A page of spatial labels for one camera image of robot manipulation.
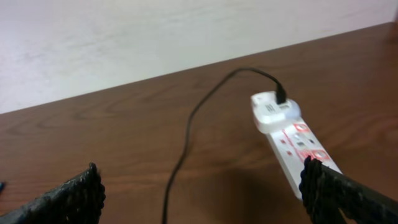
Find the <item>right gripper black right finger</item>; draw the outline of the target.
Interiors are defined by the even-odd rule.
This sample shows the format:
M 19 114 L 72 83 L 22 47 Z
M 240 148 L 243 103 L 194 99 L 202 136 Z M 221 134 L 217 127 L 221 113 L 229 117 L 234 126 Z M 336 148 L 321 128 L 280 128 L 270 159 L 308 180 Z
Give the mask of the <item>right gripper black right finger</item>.
M 312 223 L 397 223 L 397 201 L 308 156 L 299 190 Z

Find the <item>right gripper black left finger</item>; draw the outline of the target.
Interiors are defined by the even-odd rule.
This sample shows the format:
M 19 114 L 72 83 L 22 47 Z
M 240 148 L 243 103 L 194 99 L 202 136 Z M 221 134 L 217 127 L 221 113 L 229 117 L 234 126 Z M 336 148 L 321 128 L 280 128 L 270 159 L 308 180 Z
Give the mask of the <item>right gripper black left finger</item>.
M 18 209 L 1 215 L 1 224 L 98 224 L 105 187 L 96 164 Z

